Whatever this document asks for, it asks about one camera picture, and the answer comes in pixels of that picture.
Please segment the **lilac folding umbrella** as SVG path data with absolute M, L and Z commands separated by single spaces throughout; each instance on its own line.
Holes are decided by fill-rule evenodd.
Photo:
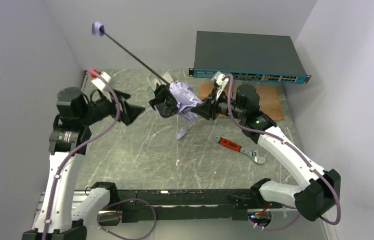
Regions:
M 147 65 L 139 57 L 133 54 L 114 37 L 109 35 L 105 30 L 105 26 L 101 22 L 96 21 L 92 23 L 91 34 L 93 36 L 107 37 L 129 56 L 135 59 L 139 64 L 150 71 L 151 74 L 157 76 L 158 78 L 161 78 L 161 75 L 159 73 L 153 70 L 149 65 Z M 188 124 L 197 121 L 199 118 L 199 115 L 192 113 L 190 109 L 201 104 L 202 101 L 195 95 L 190 85 L 185 82 L 177 82 L 180 86 L 179 92 L 171 93 L 167 91 L 161 91 L 158 94 L 153 93 L 154 98 L 149 100 L 148 104 L 162 118 L 169 118 L 174 115 L 178 115 L 186 119 L 186 127 L 184 127 L 184 129 L 176 135 L 176 139 L 180 140 L 187 133 L 189 127 Z

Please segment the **mint green umbrella case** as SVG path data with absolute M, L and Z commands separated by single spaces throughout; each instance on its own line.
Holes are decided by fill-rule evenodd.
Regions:
M 175 81 L 175 78 L 173 78 L 168 70 L 165 70 L 160 75 L 160 78 L 151 74 L 148 77 L 148 82 L 155 95 L 159 92 L 178 93 L 180 91 L 179 83 Z

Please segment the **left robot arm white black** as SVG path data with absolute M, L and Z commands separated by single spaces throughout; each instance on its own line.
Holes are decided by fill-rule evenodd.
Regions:
M 78 87 L 68 87 L 57 95 L 58 114 L 49 136 L 49 176 L 41 209 L 24 240 L 84 240 L 87 226 L 99 211 L 120 201 L 113 182 L 92 185 L 86 198 L 73 207 L 76 179 L 92 139 L 90 126 L 106 117 L 130 125 L 145 111 L 128 103 L 130 95 L 116 91 L 107 98 L 103 91 L 92 100 Z

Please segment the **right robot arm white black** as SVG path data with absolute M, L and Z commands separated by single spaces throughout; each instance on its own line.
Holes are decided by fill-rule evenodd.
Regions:
M 337 225 L 341 219 L 341 176 L 335 170 L 325 170 L 307 157 L 283 133 L 276 122 L 260 109 L 260 96 L 249 84 L 236 89 L 235 98 L 217 89 L 191 111 L 207 120 L 218 115 L 230 117 L 250 138 L 284 166 L 296 184 L 263 178 L 251 188 L 252 199 L 258 203 L 278 203 L 296 209 L 309 221 L 318 218 Z

